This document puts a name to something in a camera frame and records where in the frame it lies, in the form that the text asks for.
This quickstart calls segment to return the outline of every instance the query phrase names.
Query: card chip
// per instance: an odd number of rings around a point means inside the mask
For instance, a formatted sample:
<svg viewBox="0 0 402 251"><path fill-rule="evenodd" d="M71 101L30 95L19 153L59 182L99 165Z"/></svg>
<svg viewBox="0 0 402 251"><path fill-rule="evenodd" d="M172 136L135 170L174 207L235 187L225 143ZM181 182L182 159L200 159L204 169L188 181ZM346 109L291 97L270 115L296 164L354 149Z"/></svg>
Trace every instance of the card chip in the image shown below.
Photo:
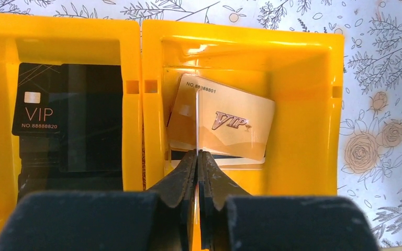
<svg viewBox="0 0 402 251"><path fill-rule="evenodd" d="M41 93L25 92L24 103L39 104L41 103Z"/></svg>

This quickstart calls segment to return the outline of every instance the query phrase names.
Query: stack of gold cards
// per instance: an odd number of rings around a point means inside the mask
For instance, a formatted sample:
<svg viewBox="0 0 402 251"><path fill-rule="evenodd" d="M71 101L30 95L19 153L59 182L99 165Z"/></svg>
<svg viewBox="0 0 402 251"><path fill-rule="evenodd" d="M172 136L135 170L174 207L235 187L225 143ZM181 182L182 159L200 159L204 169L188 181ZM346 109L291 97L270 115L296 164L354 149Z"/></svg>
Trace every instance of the stack of gold cards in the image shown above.
<svg viewBox="0 0 402 251"><path fill-rule="evenodd" d="M274 110L272 100L183 74L167 125L172 166L196 148L219 166L264 163Z"/></svg>

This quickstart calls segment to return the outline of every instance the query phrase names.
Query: yellow plastic container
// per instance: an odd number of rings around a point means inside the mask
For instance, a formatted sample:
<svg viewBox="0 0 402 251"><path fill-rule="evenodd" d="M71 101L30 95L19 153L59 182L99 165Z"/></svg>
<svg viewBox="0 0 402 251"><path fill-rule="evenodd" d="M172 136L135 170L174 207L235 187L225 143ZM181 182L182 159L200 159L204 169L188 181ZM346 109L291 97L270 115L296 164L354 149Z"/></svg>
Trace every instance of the yellow plastic container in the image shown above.
<svg viewBox="0 0 402 251"><path fill-rule="evenodd" d="M0 14L0 230L16 205L21 164L12 121L21 62L120 65L124 190L142 190L140 29L134 21Z"/></svg>
<svg viewBox="0 0 402 251"><path fill-rule="evenodd" d="M275 101L261 170L227 170L253 195L336 195L343 36L146 20L146 187L171 171L166 123L183 73Z"/></svg>

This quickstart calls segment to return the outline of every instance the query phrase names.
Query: floral pattern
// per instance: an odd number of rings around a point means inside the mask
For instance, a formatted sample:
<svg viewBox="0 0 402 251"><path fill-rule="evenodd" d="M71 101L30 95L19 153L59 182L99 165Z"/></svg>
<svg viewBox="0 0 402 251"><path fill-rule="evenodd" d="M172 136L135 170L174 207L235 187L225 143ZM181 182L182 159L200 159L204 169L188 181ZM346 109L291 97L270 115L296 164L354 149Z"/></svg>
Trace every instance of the floral pattern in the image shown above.
<svg viewBox="0 0 402 251"><path fill-rule="evenodd" d="M402 245L402 0L0 0L0 13L343 34L338 193L380 245Z"/></svg>

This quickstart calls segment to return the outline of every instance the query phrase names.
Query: floral tablecloth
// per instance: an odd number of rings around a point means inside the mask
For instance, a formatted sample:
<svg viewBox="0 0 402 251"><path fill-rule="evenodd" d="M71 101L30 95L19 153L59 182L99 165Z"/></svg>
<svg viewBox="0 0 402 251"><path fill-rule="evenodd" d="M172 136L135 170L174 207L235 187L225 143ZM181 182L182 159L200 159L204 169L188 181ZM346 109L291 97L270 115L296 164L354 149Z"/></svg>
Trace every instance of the floral tablecloth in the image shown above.
<svg viewBox="0 0 402 251"><path fill-rule="evenodd" d="M0 0L0 13L344 34L338 193L382 246L402 245L402 0Z"/></svg>

